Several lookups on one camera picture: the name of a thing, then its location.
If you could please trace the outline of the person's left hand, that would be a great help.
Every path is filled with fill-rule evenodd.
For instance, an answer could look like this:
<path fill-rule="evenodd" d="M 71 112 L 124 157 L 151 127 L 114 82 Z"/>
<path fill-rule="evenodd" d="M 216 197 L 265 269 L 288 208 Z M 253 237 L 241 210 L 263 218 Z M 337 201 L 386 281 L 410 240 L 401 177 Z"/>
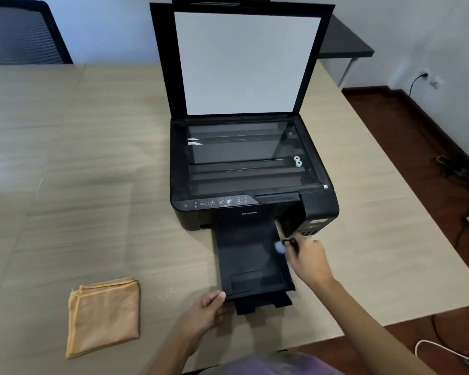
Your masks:
<path fill-rule="evenodd" d="M 176 326 L 185 327 L 194 332 L 201 332 L 205 336 L 208 331 L 227 321 L 233 312 L 233 304 L 226 301 L 219 309 L 205 308 L 203 295 L 195 300 L 190 309 L 181 315 Z"/>

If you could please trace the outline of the person's right hand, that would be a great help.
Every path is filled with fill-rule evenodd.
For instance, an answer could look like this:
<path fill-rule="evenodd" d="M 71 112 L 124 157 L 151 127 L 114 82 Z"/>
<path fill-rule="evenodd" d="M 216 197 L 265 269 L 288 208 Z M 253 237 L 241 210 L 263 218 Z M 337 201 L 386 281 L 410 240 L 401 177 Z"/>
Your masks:
<path fill-rule="evenodd" d="M 285 240 L 284 246 L 294 273 L 310 289 L 323 290 L 335 282 L 325 249 L 319 240 L 296 234 Z"/>

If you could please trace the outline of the small black cleaning brush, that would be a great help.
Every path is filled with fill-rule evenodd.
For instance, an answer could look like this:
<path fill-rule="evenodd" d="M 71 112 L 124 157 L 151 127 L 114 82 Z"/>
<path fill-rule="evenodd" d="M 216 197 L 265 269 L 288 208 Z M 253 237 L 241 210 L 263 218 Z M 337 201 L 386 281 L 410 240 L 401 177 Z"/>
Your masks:
<path fill-rule="evenodd" d="M 298 241 L 295 238 L 282 239 L 280 241 L 275 242 L 274 247 L 276 252 L 279 254 L 286 254 L 287 244 L 293 248 L 295 255 L 298 256 L 300 252 L 300 247 Z"/>

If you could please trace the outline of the black inkjet printer with scanner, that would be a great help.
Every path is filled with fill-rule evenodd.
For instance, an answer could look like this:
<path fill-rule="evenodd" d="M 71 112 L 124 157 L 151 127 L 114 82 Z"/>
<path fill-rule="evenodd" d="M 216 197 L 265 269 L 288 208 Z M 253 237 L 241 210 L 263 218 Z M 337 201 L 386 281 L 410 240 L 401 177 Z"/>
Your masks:
<path fill-rule="evenodd" d="M 238 315 L 292 305 L 276 246 L 338 217 L 336 192 L 300 108 L 333 4 L 151 2 L 171 113 L 170 203 L 211 228 L 221 289 Z"/>

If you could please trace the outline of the person's left forearm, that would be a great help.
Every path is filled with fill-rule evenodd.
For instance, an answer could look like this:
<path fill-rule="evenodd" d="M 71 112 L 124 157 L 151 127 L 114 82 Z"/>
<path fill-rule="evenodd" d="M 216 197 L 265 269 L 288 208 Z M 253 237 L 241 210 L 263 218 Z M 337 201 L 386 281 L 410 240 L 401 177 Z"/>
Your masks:
<path fill-rule="evenodd" d="M 185 327 L 174 327 L 157 351 L 145 375 L 181 375 L 199 348 L 204 334 Z"/>

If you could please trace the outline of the person's right forearm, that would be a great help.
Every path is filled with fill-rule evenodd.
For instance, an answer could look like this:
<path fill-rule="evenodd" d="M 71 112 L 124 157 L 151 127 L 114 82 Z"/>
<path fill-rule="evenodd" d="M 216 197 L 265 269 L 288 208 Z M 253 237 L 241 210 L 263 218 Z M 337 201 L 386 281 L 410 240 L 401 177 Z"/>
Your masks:
<path fill-rule="evenodd" d="M 371 375 L 437 375 L 392 336 L 334 278 L 309 285 Z"/>

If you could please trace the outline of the person's purple shirt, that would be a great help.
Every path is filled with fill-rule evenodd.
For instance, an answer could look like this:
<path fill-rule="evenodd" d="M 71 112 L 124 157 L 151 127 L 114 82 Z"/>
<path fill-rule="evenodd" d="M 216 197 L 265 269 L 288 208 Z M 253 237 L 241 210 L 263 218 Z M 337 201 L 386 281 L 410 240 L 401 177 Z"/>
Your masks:
<path fill-rule="evenodd" d="M 273 352 L 251 355 L 205 370 L 201 375 L 344 375 L 309 354 Z"/>

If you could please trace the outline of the orange microfibre cloth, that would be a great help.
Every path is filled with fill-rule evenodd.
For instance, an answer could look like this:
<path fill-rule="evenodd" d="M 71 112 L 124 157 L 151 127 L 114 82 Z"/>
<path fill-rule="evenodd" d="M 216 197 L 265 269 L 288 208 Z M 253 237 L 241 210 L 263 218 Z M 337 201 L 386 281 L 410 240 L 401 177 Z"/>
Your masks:
<path fill-rule="evenodd" d="M 140 285 L 127 277 L 81 285 L 68 301 L 66 359 L 140 338 Z"/>

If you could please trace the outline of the black object on floor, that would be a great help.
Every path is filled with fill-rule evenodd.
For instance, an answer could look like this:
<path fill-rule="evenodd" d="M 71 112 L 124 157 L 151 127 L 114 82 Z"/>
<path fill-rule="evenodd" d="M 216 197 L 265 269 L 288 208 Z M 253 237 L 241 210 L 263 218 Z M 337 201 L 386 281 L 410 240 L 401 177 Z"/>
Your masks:
<path fill-rule="evenodd" d="M 455 160 L 446 157 L 444 155 L 439 155 L 435 158 L 435 162 L 441 168 L 441 176 L 449 177 L 456 175 L 458 177 L 467 177 L 468 170 L 464 168 L 461 164 Z"/>

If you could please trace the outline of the dark side table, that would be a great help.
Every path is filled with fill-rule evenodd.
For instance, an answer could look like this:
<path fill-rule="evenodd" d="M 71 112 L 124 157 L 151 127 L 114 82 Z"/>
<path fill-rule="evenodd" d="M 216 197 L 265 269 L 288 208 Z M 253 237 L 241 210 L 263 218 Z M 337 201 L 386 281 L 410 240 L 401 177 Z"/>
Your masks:
<path fill-rule="evenodd" d="M 331 16 L 318 58 L 320 60 L 349 59 L 348 66 L 338 82 L 339 89 L 344 88 L 352 66 L 360 58 L 370 58 L 374 53 L 375 50 L 348 28 L 346 24 L 341 22 L 335 15 Z"/>

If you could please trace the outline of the black mesh office chair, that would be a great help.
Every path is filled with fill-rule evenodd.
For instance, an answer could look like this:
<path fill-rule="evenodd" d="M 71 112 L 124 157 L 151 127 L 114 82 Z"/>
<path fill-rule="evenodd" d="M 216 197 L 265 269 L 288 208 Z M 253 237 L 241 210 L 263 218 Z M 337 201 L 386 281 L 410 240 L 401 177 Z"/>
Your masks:
<path fill-rule="evenodd" d="M 52 15 L 41 0 L 0 0 L 0 65 L 73 64 Z"/>

